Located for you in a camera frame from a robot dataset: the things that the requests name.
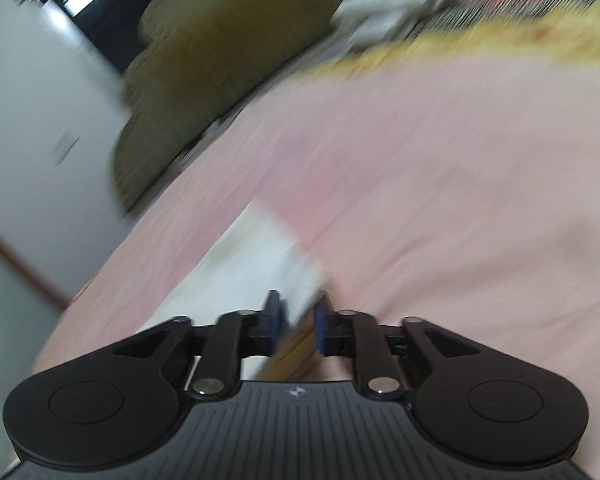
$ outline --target green cushion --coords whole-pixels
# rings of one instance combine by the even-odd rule
[[[131,209],[173,159],[255,86],[331,30],[341,0],[156,0],[125,75],[132,117],[114,154]]]

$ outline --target white wall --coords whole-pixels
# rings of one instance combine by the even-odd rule
[[[110,169],[127,112],[108,69],[53,35],[43,14],[0,0],[0,235],[72,296],[130,228]],[[67,131],[79,140],[56,166]]]
[[[11,389],[30,374],[58,314],[0,260],[0,474],[11,461],[2,406]]]

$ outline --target black rubber pad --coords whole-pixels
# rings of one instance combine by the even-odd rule
[[[27,462],[11,480],[584,480],[570,462],[495,471],[447,456],[403,406],[351,383],[243,383],[224,402],[193,407],[171,440],[109,470],[59,472]]]

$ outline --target crumpled bedding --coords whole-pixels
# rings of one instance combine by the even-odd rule
[[[253,199],[337,308],[425,317],[573,381],[575,460],[600,480],[600,68],[418,59],[282,83],[138,222],[38,370],[135,332]]]

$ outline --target pink bedspread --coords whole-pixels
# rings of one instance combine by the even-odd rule
[[[253,198],[338,308],[426,317],[573,381],[590,407],[576,461],[600,479],[600,69],[419,61],[285,82],[142,218],[38,367],[138,329]]]

